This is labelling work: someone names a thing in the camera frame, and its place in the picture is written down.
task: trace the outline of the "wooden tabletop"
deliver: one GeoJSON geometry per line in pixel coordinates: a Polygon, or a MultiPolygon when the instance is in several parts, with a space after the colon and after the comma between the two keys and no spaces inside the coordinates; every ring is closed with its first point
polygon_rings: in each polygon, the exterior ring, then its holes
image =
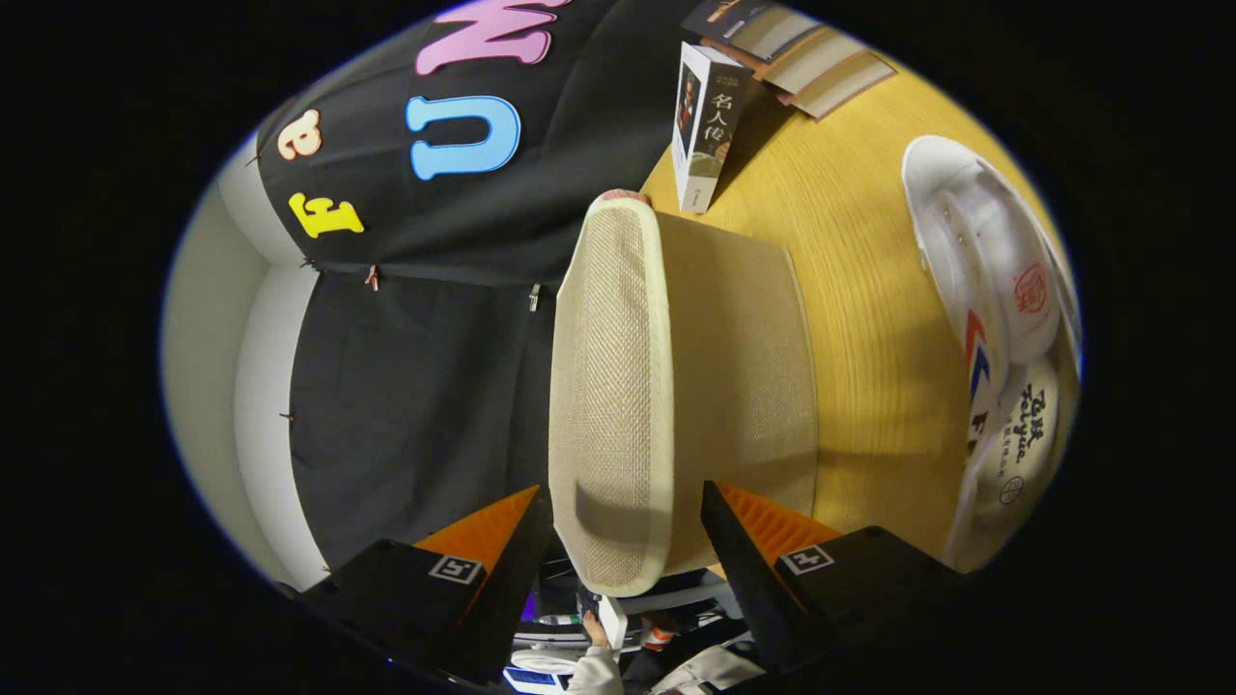
{"type": "MultiPolygon", "coordinates": [[[[669,148],[641,192],[656,210],[789,249],[818,385],[815,516],[842,532],[884,526],[938,558],[965,459],[965,365],[920,266],[901,185],[906,146],[920,135],[967,145],[1017,188],[1057,247],[1059,241],[996,139],[925,79],[892,64],[899,74],[819,122],[758,89],[707,213],[679,211],[669,148]]],[[[1072,365],[1063,330],[1053,354],[1057,365],[1072,365]]],[[[1059,372],[1064,428],[1078,385],[1070,366],[1059,372]]],[[[1058,429],[1054,460],[1064,440],[1058,429]]]]}

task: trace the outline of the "book cover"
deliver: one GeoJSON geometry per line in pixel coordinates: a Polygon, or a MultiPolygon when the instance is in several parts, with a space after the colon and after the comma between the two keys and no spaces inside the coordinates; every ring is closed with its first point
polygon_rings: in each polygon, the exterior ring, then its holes
{"type": "Polygon", "coordinates": [[[790,94],[797,94],[817,77],[868,49],[863,43],[829,27],[818,27],[808,32],[771,63],[711,38],[702,40],[702,43],[751,68],[755,79],[768,82],[790,94]]]}
{"type": "Polygon", "coordinates": [[[670,145],[679,209],[703,213],[742,114],[750,68],[714,48],[682,43],[670,145]]]}
{"type": "Polygon", "coordinates": [[[802,109],[817,121],[896,70],[870,51],[842,62],[819,75],[798,94],[779,94],[782,104],[802,109]]]}
{"type": "Polygon", "coordinates": [[[687,31],[765,62],[819,26],[807,15],[771,0],[705,0],[682,21],[687,31]]]}

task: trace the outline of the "white wall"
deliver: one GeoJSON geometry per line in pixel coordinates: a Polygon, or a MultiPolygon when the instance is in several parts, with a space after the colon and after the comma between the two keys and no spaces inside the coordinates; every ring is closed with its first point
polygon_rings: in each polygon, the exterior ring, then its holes
{"type": "Polygon", "coordinates": [[[318,273],[272,266],[257,289],[236,366],[236,444],[240,472],[257,523],[299,590],[326,576],[292,474],[288,412],[292,364],[318,273]]]}
{"type": "Polygon", "coordinates": [[[267,268],[211,185],[168,281],[162,381],[182,460],[215,521],[262,573],[289,581],[241,480],[232,406],[242,335],[267,268]]]}
{"type": "MultiPolygon", "coordinates": [[[[253,131],[219,173],[224,204],[240,231],[263,258],[276,265],[299,266],[303,262],[300,249],[288,236],[262,188],[257,162],[253,161],[256,153],[257,131],[253,131]]],[[[277,157],[278,153],[266,156],[277,157]]]]}

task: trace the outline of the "yellow letter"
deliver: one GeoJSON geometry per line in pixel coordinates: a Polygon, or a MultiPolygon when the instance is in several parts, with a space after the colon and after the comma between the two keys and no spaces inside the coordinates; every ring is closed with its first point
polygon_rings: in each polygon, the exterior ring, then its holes
{"type": "Polygon", "coordinates": [[[334,204],[335,202],[330,198],[314,198],[307,203],[304,193],[294,193],[292,198],[288,198],[288,205],[292,207],[292,211],[295,213],[300,226],[304,228],[310,239],[318,239],[318,235],[324,231],[345,229],[355,232],[365,231],[361,219],[356,216],[356,208],[351,203],[340,203],[339,209],[331,210],[330,207],[334,204]]]}

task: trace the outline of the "blue letter u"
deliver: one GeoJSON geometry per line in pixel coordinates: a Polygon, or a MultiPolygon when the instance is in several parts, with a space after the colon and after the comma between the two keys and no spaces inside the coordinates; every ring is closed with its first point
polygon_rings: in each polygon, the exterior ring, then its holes
{"type": "Polygon", "coordinates": [[[418,132],[430,121],[444,119],[485,119],[489,136],[471,145],[433,146],[424,140],[412,143],[412,171],[420,181],[440,173],[492,172],[506,164],[519,146],[519,114],[497,96],[460,96],[426,101],[408,99],[408,130],[418,132]]]}

